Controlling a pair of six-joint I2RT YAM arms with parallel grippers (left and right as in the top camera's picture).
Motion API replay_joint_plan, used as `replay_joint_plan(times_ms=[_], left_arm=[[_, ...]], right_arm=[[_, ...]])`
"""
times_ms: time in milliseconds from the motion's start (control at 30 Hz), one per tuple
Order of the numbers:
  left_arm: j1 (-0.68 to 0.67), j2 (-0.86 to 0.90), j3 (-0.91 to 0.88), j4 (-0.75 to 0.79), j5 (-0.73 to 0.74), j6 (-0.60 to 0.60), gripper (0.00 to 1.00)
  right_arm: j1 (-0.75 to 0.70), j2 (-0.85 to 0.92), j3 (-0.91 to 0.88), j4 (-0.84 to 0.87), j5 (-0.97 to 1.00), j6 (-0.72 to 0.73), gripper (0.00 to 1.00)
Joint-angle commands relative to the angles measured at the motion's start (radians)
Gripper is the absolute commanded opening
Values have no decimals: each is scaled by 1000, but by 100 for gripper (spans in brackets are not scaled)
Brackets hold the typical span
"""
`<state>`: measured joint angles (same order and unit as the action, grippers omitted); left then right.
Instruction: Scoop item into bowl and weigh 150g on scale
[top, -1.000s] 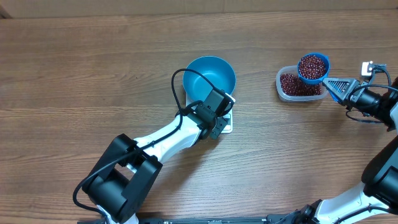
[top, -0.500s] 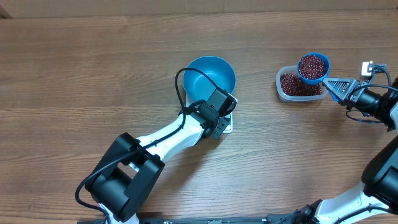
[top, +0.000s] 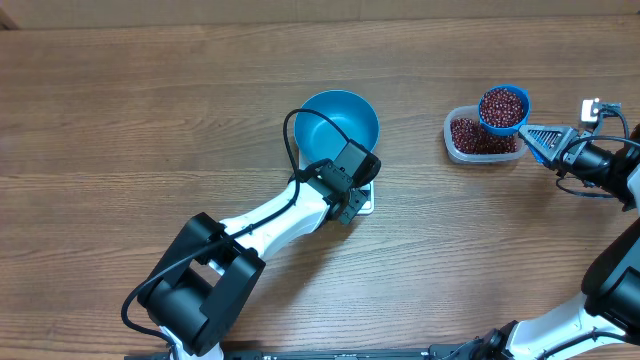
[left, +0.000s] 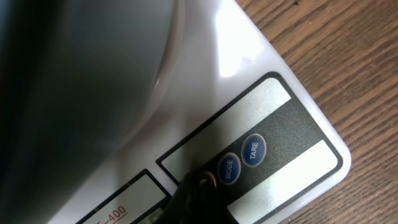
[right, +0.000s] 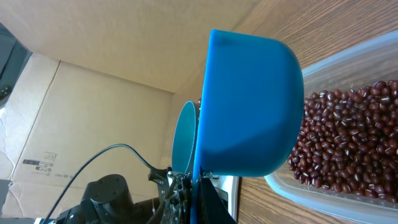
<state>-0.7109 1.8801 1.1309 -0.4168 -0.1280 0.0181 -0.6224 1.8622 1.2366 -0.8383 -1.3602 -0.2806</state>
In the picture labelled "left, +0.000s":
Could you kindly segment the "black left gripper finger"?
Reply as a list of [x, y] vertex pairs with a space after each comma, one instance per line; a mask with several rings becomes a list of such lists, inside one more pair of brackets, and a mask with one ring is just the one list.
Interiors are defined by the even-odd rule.
[[188, 173], [156, 224], [236, 223], [221, 201], [216, 179], [209, 171]]

